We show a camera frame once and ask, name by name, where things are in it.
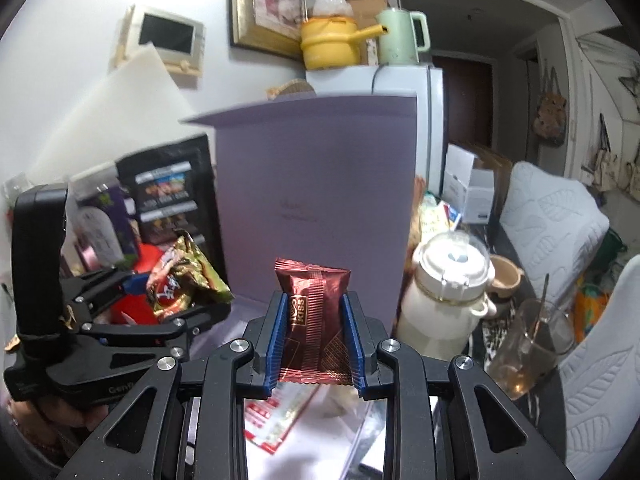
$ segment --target red chocolate package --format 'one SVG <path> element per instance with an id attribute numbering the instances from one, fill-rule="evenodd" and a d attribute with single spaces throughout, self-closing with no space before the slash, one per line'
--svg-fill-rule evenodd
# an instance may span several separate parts
<path id="1" fill-rule="evenodd" d="M 280 380 L 351 384 L 340 318 L 340 298 L 351 271 L 281 259 L 276 260 L 275 270 L 289 297 Z"/>

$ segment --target picture frame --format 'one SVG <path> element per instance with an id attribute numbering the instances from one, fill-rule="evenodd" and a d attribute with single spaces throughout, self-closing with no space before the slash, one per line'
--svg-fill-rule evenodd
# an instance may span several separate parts
<path id="1" fill-rule="evenodd" d="M 232 46 L 302 60 L 306 0 L 230 0 Z"/>

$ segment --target glass cup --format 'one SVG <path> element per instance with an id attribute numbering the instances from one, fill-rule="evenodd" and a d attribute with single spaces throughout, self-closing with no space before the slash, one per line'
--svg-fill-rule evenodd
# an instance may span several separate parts
<path id="1" fill-rule="evenodd" d="M 552 370 L 574 345 L 574 330 L 564 312 L 546 302 L 534 340 L 540 300 L 525 300 L 487 369 L 511 400 L 519 399 Z"/>

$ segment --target snack bag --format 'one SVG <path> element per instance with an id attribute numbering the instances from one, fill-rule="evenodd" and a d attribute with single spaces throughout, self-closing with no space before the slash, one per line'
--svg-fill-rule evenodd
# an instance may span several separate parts
<path id="1" fill-rule="evenodd" d="M 146 282 L 146 297 L 159 321 L 201 301 L 229 303 L 233 294 L 187 231 L 162 255 Z"/>
<path id="2" fill-rule="evenodd" d="M 275 270 L 289 297 L 280 380 L 351 384 L 340 318 L 340 298 L 347 291 L 351 271 L 280 259 Z"/>

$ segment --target colorful bag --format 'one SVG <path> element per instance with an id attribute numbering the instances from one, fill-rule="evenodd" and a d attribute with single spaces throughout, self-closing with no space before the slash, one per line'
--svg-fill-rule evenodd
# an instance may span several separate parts
<path id="1" fill-rule="evenodd" d="M 596 325 L 604 309 L 609 303 L 609 294 L 599 286 L 587 283 L 583 285 L 575 297 L 574 332 L 575 342 L 580 344 Z"/>
<path id="2" fill-rule="evenodd" d="M 551 67 L 549 74 L 546 61 L 541 88 L 542 95 L 538 104 L 538 114 L 533 121 L 533 132 L 547 144 L 562 146 L 566 140 L 566 99 L 560 93 L 556 69 Z"/>
<path id="3" fill-rule="evenodd" d="M 600 114 L 600 149 L 596 154 L 595 171 L 593 172 L 593 187 L 599 192 L 618 188 L 618 171 L 620 158 L 611 151 L 607 125 L 604 115 Z"/>

